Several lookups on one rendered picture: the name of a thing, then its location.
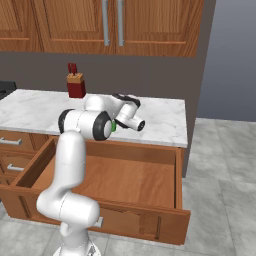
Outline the open wooden drawer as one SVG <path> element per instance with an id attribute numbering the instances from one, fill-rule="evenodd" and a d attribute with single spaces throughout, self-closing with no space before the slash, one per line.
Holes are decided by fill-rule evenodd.
<path id="1" fill-rule="evenodd" d="M 36 200 L 52 181 L 57 137 L 49 139 L 0 199 L 9 216 L 51 224 Z M 185 242 L 190 212 L 182 208 L 183 150 L 126 142 L 86 142 L 85 181 L 72 191 L 100 204 L 95 232 L 167 244 Z"/>

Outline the wooden drawer front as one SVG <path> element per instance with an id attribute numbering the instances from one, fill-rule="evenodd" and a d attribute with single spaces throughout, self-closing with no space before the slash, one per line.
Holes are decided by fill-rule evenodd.
<path id="1" fill-rule="evenodd" d="M 8 171 L 7 166 L 11 163 L 16 167 L 25 168 L 33 157 L 30 153 L 0 152 L 0 174 L 19 175 L 21 172 Z"/>
<path id="2" fill-rule="evenodd" d="M 4 137 L 7 140 L 14 140 L 14 141 L 18 139 L 22 139 L 22 144 L 20 146 L 0 144 L 0 149 L 16 150 L 16 151 L 32 151 L 33 150 L 31 139 L 28 133 L 0 130 L 0 138 L 2 137 Z"/>

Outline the red knife block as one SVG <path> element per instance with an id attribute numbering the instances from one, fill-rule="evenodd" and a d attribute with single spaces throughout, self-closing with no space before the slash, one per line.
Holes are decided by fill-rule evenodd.
<path id="1" fill-rule="evenodd" d="M 83 98 L 86 95 L 85 81 L 82 73 L 70 73 L 67 76 L 67 88 L 70 98 Z"/>

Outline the black hob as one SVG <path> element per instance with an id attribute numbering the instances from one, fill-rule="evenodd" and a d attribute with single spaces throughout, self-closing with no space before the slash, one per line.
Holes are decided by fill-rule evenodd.
<path id="1" fill-rule="evenodd" d="M 0 81 L 0 100 L 11 94 L 17 89 L 14 81 Z"/>

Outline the wooden cupboard door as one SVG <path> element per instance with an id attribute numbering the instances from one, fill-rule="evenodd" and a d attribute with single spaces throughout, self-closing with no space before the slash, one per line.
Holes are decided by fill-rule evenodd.
<path id="1" fill-rule="evenodd" d="M 51 53 L 113 54 L 113 3 L 108 0 L 108 35 L 104 46 L 102 0 L 33 0 L 42 50 Z"/>
<path id="2" fill-rule="evenodd" d="M 124 46 L 130 56 L 195 57 L 204 0 L 123 0 Z"/>
<path id="3" fill-rule="evenodd" d="M 42 51 L 33 0 L 0 0 L 0 51 Z"/>

